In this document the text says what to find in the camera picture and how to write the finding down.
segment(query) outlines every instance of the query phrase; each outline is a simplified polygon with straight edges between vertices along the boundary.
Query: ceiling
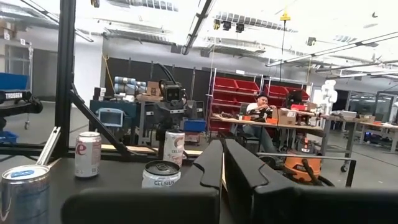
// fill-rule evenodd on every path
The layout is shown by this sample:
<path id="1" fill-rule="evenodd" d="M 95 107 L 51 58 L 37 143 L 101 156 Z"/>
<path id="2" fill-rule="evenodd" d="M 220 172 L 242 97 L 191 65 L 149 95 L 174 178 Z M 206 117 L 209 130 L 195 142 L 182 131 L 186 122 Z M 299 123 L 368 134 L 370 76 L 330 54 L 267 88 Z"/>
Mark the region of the ceiling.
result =
<path id="1" fill-rule="evenodd" d="M 59 0 L 32 0 L 42 8 L 59 15 Z M 46 17 L 17 0 L 0 0 L 0 16 L 12 20 L 23 30 L 29 26 L 56 28 Z M 339 47 L 355 41 L 395 32 L 393 24 L 395 1 L 378 0 L 213 0 L 209 15 L 198 29 L 194 29 L 206 5 L 204 0 L 101 0 L 94 8 L 89 0 L 76 3 L 76 28 L 85 33 L 106 38 L 137 40 L 163 45 L 187 45 L 204 52 L 219 52 L 249 57 L 267 64 L 272 60 L 289 59 L 304 54 Z M 284 12 L 291 17 L 284 24 Z M 232 21 L 232 28 L 213 29 L 214 19 Z M 245 24 L 242 33 L 236 33 L 236 23 Z M 308 46 L 309 37 L 317 39 Z M 299 60 L 287 65 L 312 68 L 334 68 L 367 63 L 398 60 L 398 39 L 378 42 L 373 46 L 360 46 L 333 54 Z M 347 68 L 330 72 L 335 75 L 375 72 L 393 69 L 396 64 Z"/>

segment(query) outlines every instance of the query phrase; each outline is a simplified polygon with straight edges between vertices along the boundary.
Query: blue can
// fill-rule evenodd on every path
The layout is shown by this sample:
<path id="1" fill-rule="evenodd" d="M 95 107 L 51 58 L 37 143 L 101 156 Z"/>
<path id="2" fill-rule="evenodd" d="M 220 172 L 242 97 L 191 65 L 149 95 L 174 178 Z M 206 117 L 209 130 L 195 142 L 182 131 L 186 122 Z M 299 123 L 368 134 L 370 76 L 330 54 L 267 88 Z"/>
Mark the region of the blue can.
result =
<path id="1" fill-rule="evenodd" d="M 26 165 L 5 171 L 1 178 L 1 223 L 49 223 L 49 171 Z"/>

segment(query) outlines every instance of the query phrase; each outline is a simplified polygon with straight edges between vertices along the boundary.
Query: soda can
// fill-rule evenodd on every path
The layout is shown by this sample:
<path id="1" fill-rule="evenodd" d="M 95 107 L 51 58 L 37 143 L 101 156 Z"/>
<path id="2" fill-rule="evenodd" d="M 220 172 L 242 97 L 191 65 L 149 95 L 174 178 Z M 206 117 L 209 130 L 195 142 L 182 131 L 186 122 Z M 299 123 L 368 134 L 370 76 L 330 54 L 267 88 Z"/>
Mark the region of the soda can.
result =
<path id="1" fill-rule="evenodd" d="M 181 167 L 184 152 L 185 133 L 181 131 L 166 131 L 163 160 L 174 162 Z"/>
<path id="2" fill-rule="evenodd" d="M 173 162 L 148 162 L 142 172 L 142 188 L 170 187 L 180 177 L 180 167 Z"/>
<path id="3" fill-rule="evenodd" d="M 2 174 L 0 223 L 49 223 L 49 171 L 47 166 L 26 165 Z"/>
<path id="4" fill-rule="evenodd" d="M 101 160 L 101 135 L 93 131 L 80 133 L 76 139 L 75 176 L 89 178 L 98 175 Z"/>

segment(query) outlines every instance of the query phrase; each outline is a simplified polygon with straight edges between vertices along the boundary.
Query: person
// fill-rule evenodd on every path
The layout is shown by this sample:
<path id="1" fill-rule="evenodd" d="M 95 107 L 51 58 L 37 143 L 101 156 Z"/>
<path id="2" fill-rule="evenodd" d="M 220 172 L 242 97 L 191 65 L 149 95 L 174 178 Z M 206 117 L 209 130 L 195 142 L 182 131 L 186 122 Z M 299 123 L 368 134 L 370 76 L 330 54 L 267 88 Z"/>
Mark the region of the person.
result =
<path id="1" fill-rule="evenodd" d="M 257 103 L 249 104 L 246 111 L 249 112 L 251 110 L 263 110 L 268 108 L 276 109 L 276 106 L 268 105 L 268 98 L 266 95 L 259 95 L 257 96 Z M 243 131 L 246 134 L 251 134 L 257 137 L 265 152 L 277 153 L 277 150 L 272 143 L 272 139 L 265 128 L 261 126 L 244 125 Z"/>

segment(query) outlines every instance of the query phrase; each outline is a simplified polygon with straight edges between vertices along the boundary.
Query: black table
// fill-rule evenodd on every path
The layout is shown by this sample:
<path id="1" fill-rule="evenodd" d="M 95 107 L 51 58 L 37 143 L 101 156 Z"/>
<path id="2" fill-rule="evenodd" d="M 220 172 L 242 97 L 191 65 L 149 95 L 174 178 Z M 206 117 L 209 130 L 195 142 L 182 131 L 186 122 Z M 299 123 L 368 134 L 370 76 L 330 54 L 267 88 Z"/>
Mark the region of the black table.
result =
<path id="1" fill-rule="evenodd" d="M 75 178 L 75 160 L 64 158 L 50 171 L 50 223 L 61 224 L 60 209 L 66 199 L 84 189 L 107 188 L 126 190 L 141 188 L 144 163 L 101 161 L 99 176 L 92 179 Z M 183 166 L 182 175 L 189 170 Z M 227 204 L 221 200 L 220 223 L 233 223 Z"/>

